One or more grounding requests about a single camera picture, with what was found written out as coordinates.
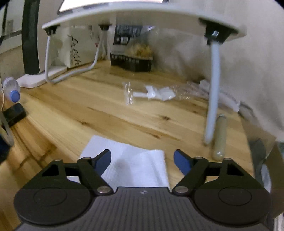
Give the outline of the black snack package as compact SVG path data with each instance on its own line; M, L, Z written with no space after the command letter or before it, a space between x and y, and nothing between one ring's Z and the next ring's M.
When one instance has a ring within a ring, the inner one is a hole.
M151 71L153 49L148 42L154 26L116 25L110 52L111 66L132 72Z

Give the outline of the lying clear water bottle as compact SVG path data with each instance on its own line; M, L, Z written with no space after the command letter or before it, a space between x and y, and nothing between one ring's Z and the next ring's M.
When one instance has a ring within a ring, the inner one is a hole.
M5 98L13 103L20 100L20 87L13 77L8 77L3 81L3 91Z

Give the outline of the white fresh paper bag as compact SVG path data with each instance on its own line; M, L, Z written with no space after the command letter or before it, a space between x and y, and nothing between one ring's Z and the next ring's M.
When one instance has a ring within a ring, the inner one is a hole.
M67 68L92 63L101 37L99 26L71 26L60 30L59 60Z

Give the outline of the black tower appliance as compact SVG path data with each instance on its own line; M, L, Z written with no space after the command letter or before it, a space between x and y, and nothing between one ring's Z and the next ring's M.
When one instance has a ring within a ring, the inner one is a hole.
M22 53L24 71L28 75L39 73L38 57L38 0L25 0L22 18Z

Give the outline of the clear plastic wrapper with spoon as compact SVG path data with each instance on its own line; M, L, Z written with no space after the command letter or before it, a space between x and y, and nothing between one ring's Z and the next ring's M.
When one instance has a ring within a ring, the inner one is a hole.
M209 98L208 92L199 88L198 84L191 82L162 88L157 88L153 85L143 85L143 91L137 91L130 82L125 82L123 83L123 89L126 105L134 104L135 101L140 99L170 101L189 100L191 98L208 100Z

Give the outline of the olive green tube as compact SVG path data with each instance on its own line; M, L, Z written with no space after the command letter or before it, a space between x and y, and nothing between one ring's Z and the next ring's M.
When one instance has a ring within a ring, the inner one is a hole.
M227 139L227 117L224 114L218 116L216 120L214 135L214 150L212 158L221 161L225 156Z

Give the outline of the black flat device on table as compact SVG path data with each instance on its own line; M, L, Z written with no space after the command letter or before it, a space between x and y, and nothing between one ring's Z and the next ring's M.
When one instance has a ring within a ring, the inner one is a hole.
M16 103L3 112L3 115L9 125L12 127L26 117L26 111L21 103Z

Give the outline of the white paper towel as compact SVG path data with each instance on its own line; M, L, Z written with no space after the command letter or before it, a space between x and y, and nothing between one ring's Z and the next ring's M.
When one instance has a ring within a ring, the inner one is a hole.
M147 150L93 136L79 156L96 157L103 150L111 151L111 163L102 178L116 190L117 187L169 187L165 153Z

